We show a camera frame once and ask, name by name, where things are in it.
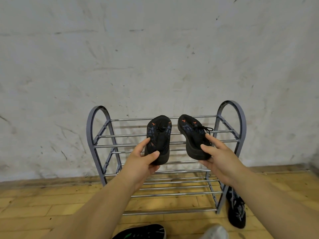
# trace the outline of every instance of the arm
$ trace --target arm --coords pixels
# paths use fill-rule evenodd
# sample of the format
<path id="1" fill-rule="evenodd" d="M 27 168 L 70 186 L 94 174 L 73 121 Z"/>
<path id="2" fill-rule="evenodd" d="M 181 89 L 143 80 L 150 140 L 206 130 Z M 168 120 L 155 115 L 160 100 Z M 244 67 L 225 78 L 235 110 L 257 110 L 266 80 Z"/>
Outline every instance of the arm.
<path id="1" fill-rule="evenodd" d="M 150 174 L 159 169 L 159 166 L 149 165 L 159 156 L 158 151 L 141 157 L 142 149 L 149 140 L 145 139 L 138 144 L 127 158 L 121 172 L 43 239 L 110 238 L 132 194 L 143 185 Z"/>
<path id="2" fill-rule="evenodd" d="M 309 238 L 319 235 L 319 213 L 272 186 L 245 167 L 221 141 L 206 134 L 214 147 L 201 145 L 212 158 L 200 161 L 218 179 L 232 186 L 275 239 Z"/>

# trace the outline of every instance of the person's right arm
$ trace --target person's right arm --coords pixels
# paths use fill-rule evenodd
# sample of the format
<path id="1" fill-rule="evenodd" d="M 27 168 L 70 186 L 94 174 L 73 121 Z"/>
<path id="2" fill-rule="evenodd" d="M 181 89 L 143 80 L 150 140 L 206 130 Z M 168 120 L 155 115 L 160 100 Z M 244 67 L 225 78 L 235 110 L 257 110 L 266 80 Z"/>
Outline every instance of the person's right arm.
<path id="1" fill-rule="evenodd" d="M 212 158 L 200 161 L 224 184 L 232 186 L 275 239 L 319 238 L 319 212 L 280 191 L 245 167 L 217 138 L 206 134 L 214 147 L 201 145 Z"/>

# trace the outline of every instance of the green mark on shoe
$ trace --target green mark on shoe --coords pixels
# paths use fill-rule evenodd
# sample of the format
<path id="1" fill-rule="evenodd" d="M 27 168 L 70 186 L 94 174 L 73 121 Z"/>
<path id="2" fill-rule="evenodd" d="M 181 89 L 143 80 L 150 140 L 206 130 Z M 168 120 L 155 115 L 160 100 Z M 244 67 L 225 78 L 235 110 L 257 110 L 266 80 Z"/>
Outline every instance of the green mark on shoe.
<path id="1" fill-rule="evenodd" d="M 132 235 L 132 233 L 127 234 L 127 235 L 124 237 L 124 239 L 127 238 L 127 237 L 129 237 L 130 235 Z"/>

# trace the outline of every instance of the person's left hand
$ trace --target person's left hand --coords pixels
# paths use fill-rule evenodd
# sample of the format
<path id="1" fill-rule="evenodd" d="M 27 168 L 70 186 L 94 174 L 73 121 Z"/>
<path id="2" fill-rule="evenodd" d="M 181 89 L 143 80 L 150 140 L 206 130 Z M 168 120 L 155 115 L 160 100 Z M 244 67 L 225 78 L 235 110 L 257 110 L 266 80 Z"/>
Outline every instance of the person's left hand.
<path id="1" fill-rule="evenodd" d="M 144 157 L 141 156 L 143 148 L 149 141 L 150 138 L 146 138 L 134 148 L 121 172 L 117 175 L 124 179 L 126 185 L 130 188 L 133 187 L 134 191 L 140 189 L 146 178 L 160 168 L 159 165 L 150 165 L 160 155 L 159 151 L 155 151 Z"/>

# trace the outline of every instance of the black sneaker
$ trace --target black sneaker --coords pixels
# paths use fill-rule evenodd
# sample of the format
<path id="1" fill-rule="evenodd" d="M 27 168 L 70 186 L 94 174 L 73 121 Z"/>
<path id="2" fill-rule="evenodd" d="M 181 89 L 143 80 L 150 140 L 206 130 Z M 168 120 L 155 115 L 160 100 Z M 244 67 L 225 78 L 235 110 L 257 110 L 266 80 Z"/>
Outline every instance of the black sneaker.
<path id="1" fill-rule="evenodd" d="M 128 228 L 116 234 L 113 239 L 166 239 L 166 231 L 159 224 Z"/>
<path id="2" fill-rule="evenodd" d="M 203 126 L 198 120 L 189 116 L 181 115 L 177 123 L 178 130 L 186 138 L 186 152 L 188 156 L 197 160 L 207 160 L 211 156 L 205 153 L 200 145 L 211 146 L 211 142 L 205 137 L 205 131 L 210 134 L 213 131 L 210 127 Z"/>
<path id="3" fill-rule="evenodd" d="M 229 203 L 228 220 L 230 224 L 239 229 L 243 229 L 246 225 L 245 202 L 230 186 L 226 198 Z"/>
<path id="4" fill-rule="evenodd" d="M 162 165 L 168 161 L 171 131 L 172 122 L 167 116 L 155 117 L 148 123 L 146 137 L 151 140 L 145 147 L 144 155 L 159 151 L 159 157 L 152 165 Z"/>

